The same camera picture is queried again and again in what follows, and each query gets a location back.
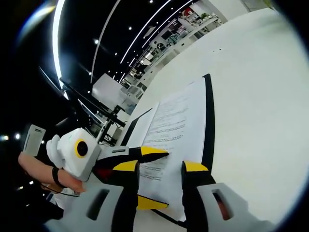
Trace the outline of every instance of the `yellow circle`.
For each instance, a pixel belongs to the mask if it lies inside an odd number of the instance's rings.
[[[78,150],[77,150],[77,146],[80,142],[85,142],[84,140],[80,139],[80,140],[77,140],[77,142],[75,143],[75,154],[78,158],[85,158],[85,156],[81,156],[79,153],[78,153]]]

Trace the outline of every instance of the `human hand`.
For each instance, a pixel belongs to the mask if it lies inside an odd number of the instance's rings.
[[[58,171],[58,180],[60,184],[62,184],[65,187],[68,187],[72,189],[75,192],[85,192],[85,189],[83,188],[83,183],[82,181],[74,178],[69,174],[67,171],[64,169],[60,169]]]

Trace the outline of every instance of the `black cable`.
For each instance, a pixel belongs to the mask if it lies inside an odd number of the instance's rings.
[[[66,194],[66,193],[62,193],[62,192],[55,191],[55,190],[53,190],[53,189],[51,189],[51,188],[49,188],[49,187],[47,187],[47,186],[45,186],[45,185],[42,185],[42,186],[45,187],[45,188],[47,188],[47,189],[49,189],[49,190],[51,190],[51,191],[53,191],[53,192],[60,193],[60,194],[62,194],[62,195],[66,195],[66,196],[70,196],[70,197],[79,197],[79,196],[75,196],[75,195],[71,195],[71,194]]]

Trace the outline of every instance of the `black ceiling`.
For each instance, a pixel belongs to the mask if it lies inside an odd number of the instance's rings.
[[[98,50],[94,76],[100,78],[108,70],[115,74],[115,80],[122,77],[121,72],[128,72],[128,61],[141,54],[141,46],[147,40],[143,35],[148,27],[158,26],[175,9],[188,0],[172,0],[158,13],[143,33],[133,44],[122,64],[120,61],[130,44],[145,23],[167,0],[122,0],[114,11]],[[96,49],[94,40],[99,38],[104,23],[116,0],[98,1],[66,0],[62,11],[59,28],[59,57],[63,77],[73,82],[76,87],[89,87],[89,75]]]
[[[133,44],[124,62],[120,61],[126,50],[150,17],[167,0],[122,0],[113,13],[100,43],[94,70],[95,79],[108,70],[115,72],[119,80],[128,72],[128,61],[141,53],[148,27],[161,25],[177,8],[188,0],[172,0],[144,29]],[[4,125],[2,131],[19,130],[27,121],[46,123],[52,113],[50,123],[59,121],[67,114],[67,105],[46,84],[38,67],[56,80],[56,70],[52,51],[52,25],[54,11],[49,14],[31,33],[17,44],[18,34],[29,16],[46,1],[9,1],[7,6],[7,42],[4,43],[5,61],[1,95],[8,99],[2,104]],[[95,39],[99,38],[104,23],[116,0],[66,0],[61,14],[59,28],[59,58],[63,79],[81,91],[91,89],[90,76],[96,49]]]

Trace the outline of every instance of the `ceiling light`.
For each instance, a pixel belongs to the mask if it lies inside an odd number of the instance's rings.
[[[54,21],[53,21],[53,31],[52,31],[54,63],[55,63],[58,81],[59,81],[61,88],[63,87],[63,83],[60,81],[62,74],[61,74],[60,61],[59,61],[58,31],[59,31],[60,17],[61,17],[61,12],[62,12],[62,9],[63,9],[64,1],[65,0],[59,0],[58,3],[57,3]]]
[[[133,61],[135,60],[135,58],[132,59],[131,63],[129,64],[129,66],[131,66],[131,64],[133,63]]]
[[[153,35],[170,19],[173,17],[174,14],[176,14],[179,10],[181,10],[185,5],[189,4],[190,2],[192,2],[193,0],[189,0],[187,3],[185,3],[184,5],[182,5],[178,10],[176,10],[174,13],[172,13],[172,15],[170,17],[168,17],[155,31],[154,33],[149,36],[148,40],[144,43],[144,45],[142,47],[145,47],[145,45],[148,43],[148,41],[151,39],[151,37],[153,37]]]
[[[17,140],[20,139],[20,134],[19,133],[15,134],[15,139],[17,139]]]
[[[151,20],[172,0],[168,0],[167,2],[165,2],[155,13],[153,16],[150,17],[150,19],[146,22],[146,24],[141,28],[141,30],[139,31],[139,33],[137,34],[137,36],[134,38],[134,40],[132,41],[131,45],[129,46],[129,48],[127,49],[126,53],[124,54],[124,56],[122,57],[120,63],[122,63],[127,55],[127,53],[129,52],[129,50],[131,49],[132,45],[135,43],[135,41],[137,40],[137,38],[140,36],[140,34],[142,33],[142,31],[147,27],[147,25],[151,22]]]
[[[121,77],[119,83],[122,81],[122,79],[124,78],[125,74],[126,74],[126,73],[124,73],[124,74],[122,75],[122,77]]]

